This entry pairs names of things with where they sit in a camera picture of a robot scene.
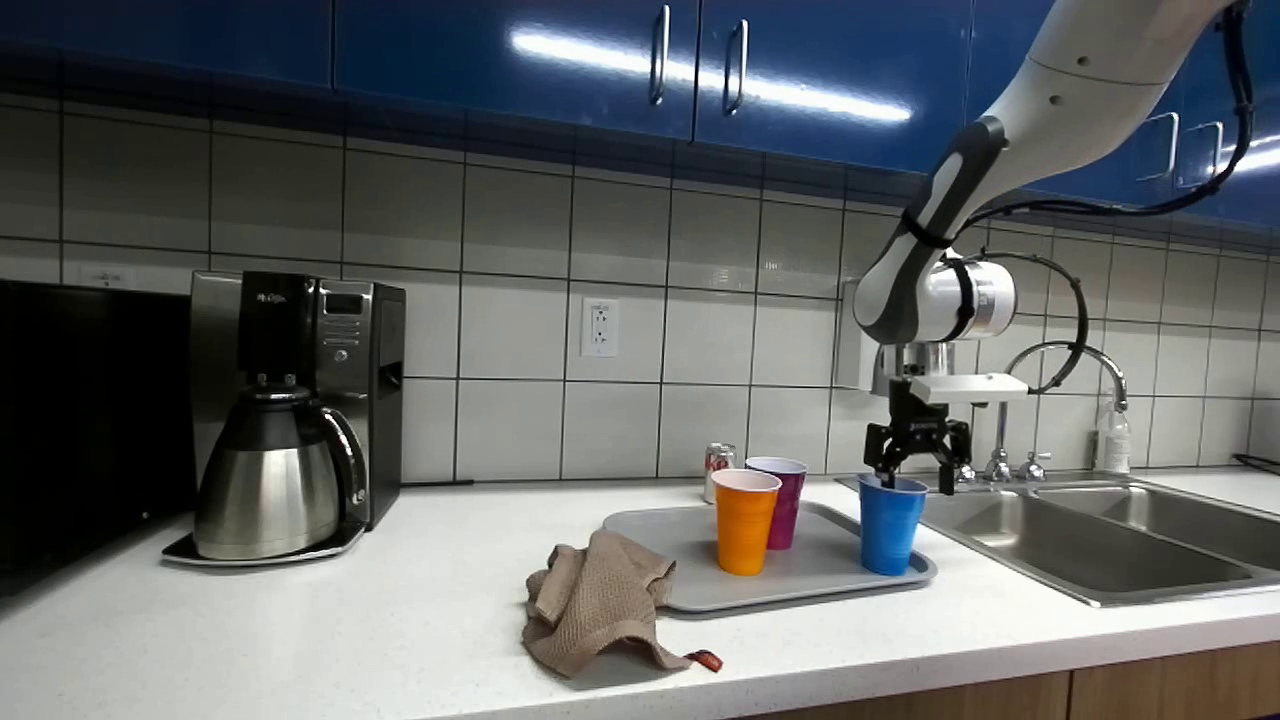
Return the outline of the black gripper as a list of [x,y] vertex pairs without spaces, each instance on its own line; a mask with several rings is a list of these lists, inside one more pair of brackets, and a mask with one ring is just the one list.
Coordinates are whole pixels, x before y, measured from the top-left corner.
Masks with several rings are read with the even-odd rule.
[[864,460],[885,489],[896,489],[896,468],[907,456],[939,460],[939,492],[957,497],[957,468],[973,460],[973,428],[952,422],[943,405],[923,405],[906,380],[889,386],[889,422],[864,436]]

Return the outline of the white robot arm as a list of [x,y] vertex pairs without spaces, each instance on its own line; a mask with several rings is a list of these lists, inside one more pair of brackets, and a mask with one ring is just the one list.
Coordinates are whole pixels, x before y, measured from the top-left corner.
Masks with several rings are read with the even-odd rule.
[[963,260],[957,239],[987,217],[1109,217],[1091,199],[1016,199],[1036,179],[1113,156],[1163,99],[1196,39],[1223,35],[1235,109],[1231,156],[1149,217],[1216,197],[1254,145],[1248,0],[1055,0],[1007,89],[952,139],[856,286],[853,317],[885,350],[1001,337],[1016,310],[996,257]]

